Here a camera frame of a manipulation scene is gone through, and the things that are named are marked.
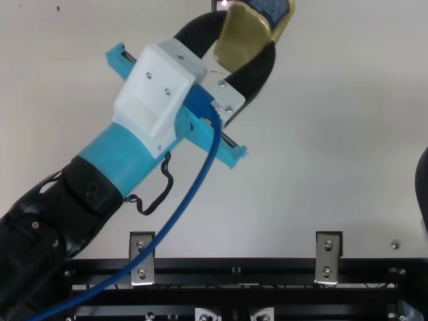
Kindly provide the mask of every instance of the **white backdrop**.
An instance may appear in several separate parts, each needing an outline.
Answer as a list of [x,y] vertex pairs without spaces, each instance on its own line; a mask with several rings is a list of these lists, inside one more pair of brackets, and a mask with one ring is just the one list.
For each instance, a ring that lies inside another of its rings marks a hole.
[[[314,257],[317,231],[343,231],[345,257],[428,255],[414,192],[428,146],[428,2],[296,2],[271,78],[226,129],[249,156],[233,170],[215,162],[157,257]],[[122,80],[106,51],[123,41],[138,56],[210,8],[2,0],[0,213],[109,125]],[[167,200],[150,217],[124,205],[80,257],[127,257],[129,232],[158,231],[205,156],[182,142]],[[157,169],[136,194],[151,202],[165,183]]]

